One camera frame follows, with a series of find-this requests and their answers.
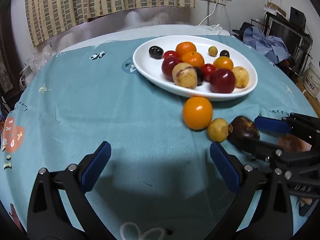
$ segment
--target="blue gripper pad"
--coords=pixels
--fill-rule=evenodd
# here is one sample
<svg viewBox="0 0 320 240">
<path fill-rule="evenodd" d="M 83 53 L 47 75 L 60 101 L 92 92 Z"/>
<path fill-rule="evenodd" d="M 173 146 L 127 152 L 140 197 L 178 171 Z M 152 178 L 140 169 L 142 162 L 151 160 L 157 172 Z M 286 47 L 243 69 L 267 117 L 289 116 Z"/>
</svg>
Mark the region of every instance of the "blue gripper pad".
<svg viewBox="0 0 320 240">
<path fill-rule="evenodd" d="M 291 132 L 291 127 L 286 121 L 258 116 L 254 123 L 259 130 L 266 130 L 275 133 L 286 134 Z"/>
<path fill-rule="evenodd" d="M 81 176 L 81 191 L 88 192 L 93 189 L 101 172 L 111 157 L 111 145 L 104 142 L 98 149 L 97 155 L 89 163 Z"/>
<path fill-rule="evenodd" d="M 229 190 L 238 194 L 241 190 L 240 175 L 225 155 L 227 153 L 224 153 L 223 151 L 215 142 L 213 142 L 210 146 L 210 157 Z"/>
</svg>

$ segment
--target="white bucket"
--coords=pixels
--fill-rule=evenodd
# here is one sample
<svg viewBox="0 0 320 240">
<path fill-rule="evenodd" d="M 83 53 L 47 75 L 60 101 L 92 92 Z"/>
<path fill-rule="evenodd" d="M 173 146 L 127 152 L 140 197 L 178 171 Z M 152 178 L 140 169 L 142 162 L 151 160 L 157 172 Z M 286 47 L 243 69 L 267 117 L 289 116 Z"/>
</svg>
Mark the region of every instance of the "white bucket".
<svg viewBox="0 0 320 240">
<path fill-rule="evenodd" d="M 320 91 L 320 69 L 317 70 L 312 63 L 310 63 L 309 68 L 304 75 L 303 85 L 310 95 L 313 97 L 318 95 Z"/>
</svg>

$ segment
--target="television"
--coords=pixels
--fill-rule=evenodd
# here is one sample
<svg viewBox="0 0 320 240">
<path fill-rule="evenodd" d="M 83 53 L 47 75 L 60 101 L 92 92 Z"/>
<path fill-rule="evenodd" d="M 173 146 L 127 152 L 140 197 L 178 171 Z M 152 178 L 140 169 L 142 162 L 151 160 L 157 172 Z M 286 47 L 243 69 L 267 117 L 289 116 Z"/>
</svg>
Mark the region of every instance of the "television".
<svg viewBox="0 0 320 240">
<path fill-rule="evenodd" d="M 296 31 L 290 27 L 276 21 L 272 20 L 268 36 L 276 36 L 282 38 L 284 44 L 286 44 L 288 52 L 294 56 L 298 46 L 301 46 L 303 41 L 303 36 L 298 34 Z"/>
</svg>

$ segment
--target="plate rim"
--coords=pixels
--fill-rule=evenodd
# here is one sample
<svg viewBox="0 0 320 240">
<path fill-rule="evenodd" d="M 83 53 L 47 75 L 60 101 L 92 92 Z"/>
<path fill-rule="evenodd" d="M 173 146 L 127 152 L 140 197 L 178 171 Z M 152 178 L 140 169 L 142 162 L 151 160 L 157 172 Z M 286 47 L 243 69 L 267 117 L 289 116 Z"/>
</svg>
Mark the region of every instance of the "plate rim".
<svg viewBox="0 0 320 240">
<path fill-rule="evenodd" d="M 225 99 L 234 99 L 234 98 L 239 98 L 239 97 L 243 97 L 243 96 L 246 96 L 248 94 L 250 94 L 257 86 L 258 84 L 258 74 L 257 74 L 257 71 L 255 69 L 255 67 L 253 66 L 253 64 L 251 63 L 250 60 L 247 59 L 246 56 L 244 56 L 242 53 L 240 53 L 239 51 L 237 51 L 236 49 L 222 43 L 222 42 L 219 42 L 219 41 L 215 41 L 215 42 L 218 42 L 218 43 L 221 43 L 235 51 L 237 51 L 238 53 L 240 53 L 247 61 L 249 61 L 249 63 L 252 65 L 253 67 L 253 70 L 254 70 L 254 75 L 256 77 L 256 82 L 253 84 L 253 86 L 248 89 L 248 90 L 245 90 L 245 91 L 242 91 L 242 92 L 239 92 L 239 93 L 235 93 L 235 94 L 232 94 L 232 93 L 229 93 L 229 94 L 224 94 L 224 93 L 213 93 L 213 92 L 202 92 L 202 91 L 197 91 L 197 90 L 193 90 L 193 89 L 189 89 L 189 88 L 184 88 L 184 87 L 179 87 L 177 86 L 176 84 L 174 83 L 164 83 L 163 84 L 163 81 L 153 77 L 152 75 L 148 74 L 147 72 L 145 72 L 143 69 L 141 69 L 136 60 L 135 60 L 135 57 L 136 57 L 136 54 L 137 54 L 137 51 L 140 49 L 140 47 L 142 47 L 145 43 L 147 42 L 150 42 L 150 41 L 154 41 L 154 40 L 157 40 L 157 39 L 163 39 L 164 37 L 197 37 L 197 38 L 200 38 L 200 39 L 203 39 L 203 40 L 206 40 L 206 41 L 215 41 L 215 40 L 211 40 L 211 39 L 208 39 L 208 38 L 204 38 L 204 37 L 200 37 L 200 36 L 196 36 L 196 35 L 167 35 L 167 36 L 160 36 L 160 37 L 157 37 L 157 38 L 154 38 L 154 39 L 151 39 L 149 41 L 146 41 L 144 43 L 142 43 L 139 47 L 136 48 L 136 50 L 134 51 L 133 55 L 132 55 L 132 61 L 133 61 L 133 64 L 135 65 L 136 69 L 139 71 L 139 73 L 141 75 L 143 75 L 145 78 L 147 78 L 148 80 L 150 80 L 152 83 L 156 84 L 157 86 L 159 86 L 158 84 L 161 84 L 162 86 L 168 86 L 174 90 L 180 90 L 181 92 L 185 92 L 185 93 L 189 93 L 189 94 L 193 94 L 194 96 L 201 96 L 201 97 L 205 97 L 205 98 L 225 98 Z"/>
</svg>

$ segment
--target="dark olive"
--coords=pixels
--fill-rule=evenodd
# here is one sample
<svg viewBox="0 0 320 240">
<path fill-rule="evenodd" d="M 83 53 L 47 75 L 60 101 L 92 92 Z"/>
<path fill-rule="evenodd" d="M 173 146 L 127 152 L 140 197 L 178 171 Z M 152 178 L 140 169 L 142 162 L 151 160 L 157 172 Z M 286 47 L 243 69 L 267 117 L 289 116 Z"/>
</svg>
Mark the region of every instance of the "dark olive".
<svg viewBox="0 0 320 240">
<path fill-rule="evenodd" d="M 198 68 L 198 67 L 195 67 L 195 70 L 196 70 L 196 72 L 197 72 L 197 78 L 198 78 L 198 84 L 197 84 L 197 86 L 201 86 L 202 83 L 203 83 L 203 80 L 204 80 L 204 73 L 203 73 L 203 71 L 202 71 L 200 68 Z"/>
<path fill-rule="evenodd" d="M 221 57 L 221 56 L 230 57 L 229 51 L 227 51 L 227 50 L 222 50 L 222 51 L 220 52 L 220 57 Z"/>
<path fill-rule="evenodd" d="M 248 144 L 245 138 L 260 140 L 259 131 L 250 119 L 245 116 L 237 116 L 229 124 L 228 141 L 236 147 L 246 148 Z"/>
<path fill-rule="evenodd" d="M 152 46 L 149 48 L 149 54 L 152 58 L 155 59 L 162 59 L 163 56 L 163 49 L 158 46 Z"/>
</svg>

